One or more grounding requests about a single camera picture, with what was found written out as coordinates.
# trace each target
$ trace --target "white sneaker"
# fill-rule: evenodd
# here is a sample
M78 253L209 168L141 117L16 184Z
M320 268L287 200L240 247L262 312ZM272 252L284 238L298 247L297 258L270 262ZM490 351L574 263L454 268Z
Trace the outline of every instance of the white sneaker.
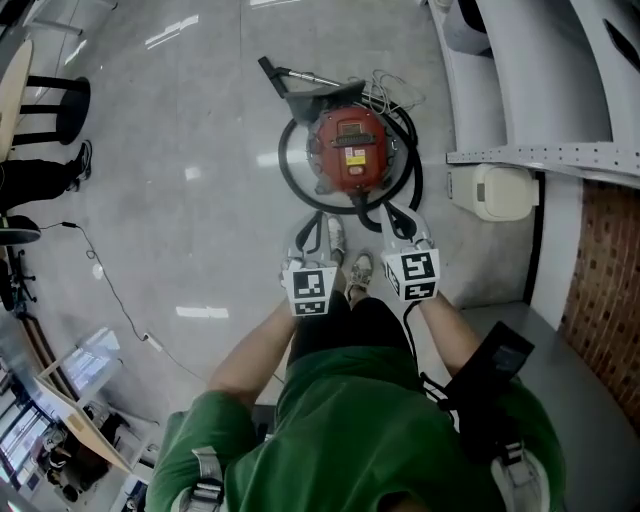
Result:
M341 267L347 253L347 239L345 236L344 225L342 224L342 219L338 215L334 215L332 213L327 214L327 221L329 224L329 246L331 247L331 259Z
M351 267L351 274L349 275L349 286L351 289L354 286L362 290L367 291L371 278L373 277L373 254L363 249L358 254L353 267Z

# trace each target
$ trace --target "green t-shirt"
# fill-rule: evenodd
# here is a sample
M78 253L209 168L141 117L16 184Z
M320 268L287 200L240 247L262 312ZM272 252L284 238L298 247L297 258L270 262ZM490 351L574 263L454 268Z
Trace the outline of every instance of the green t-shirt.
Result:
M449 417L420 392L411 357L395 348L349 347L310 354L287 371L272 439L257 445L249 411L209 391L172 415L147 493L165 512L199 479L191 450L212 446L225 468L230 512L377 512L407 492L432 512L504 510L488 465L471 463ZM564 461L538 400L512 383L499 404L545 467L553 509Z

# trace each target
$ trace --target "vacuum cleaner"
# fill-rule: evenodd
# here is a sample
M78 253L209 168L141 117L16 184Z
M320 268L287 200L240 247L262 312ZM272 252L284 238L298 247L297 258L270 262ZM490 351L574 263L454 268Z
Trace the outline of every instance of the vacuum cleaner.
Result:
M357 215L366 228L381 233L380 223L371 220L368 212L396 196L413 173L414 190L409 208L418 209L423 188L418 135L413 121L402 107L365 93L364 80L341 84L313 73L274 67L267 57L262 57L258 63L293 114L280 137L278 161L282 176L298 198L316 210ZM289 92L283 77L297 78L321 87ZM379 113L385 106L392 114ZM308 130L307 161L318 177L316 194L343 192L349 196L353 206L324 203L298 185L287 161L289 139L298 125ZM383 192L369 200L374 190Z

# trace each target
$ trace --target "black trousers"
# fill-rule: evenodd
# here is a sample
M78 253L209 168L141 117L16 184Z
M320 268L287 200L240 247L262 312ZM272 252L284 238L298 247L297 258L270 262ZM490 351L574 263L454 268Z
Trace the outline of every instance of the black trousers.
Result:
M7 160L0 164L0 211L30 201L54 199L82 172L80 161Z
M334 291L326 315L300 321L287 366L307 354L353 346L393 347L411 354L402 324L384 302L367 297L351 309L347 298Z

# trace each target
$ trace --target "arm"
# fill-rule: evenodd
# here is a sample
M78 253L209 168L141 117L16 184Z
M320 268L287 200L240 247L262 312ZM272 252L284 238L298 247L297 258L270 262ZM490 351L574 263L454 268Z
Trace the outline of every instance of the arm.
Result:
M451 303L438 293L419 305L438 353L453 377L480 346L480 340Z
M209 391L223 391L249 410L278 368L296 328L284 300L213 372Z

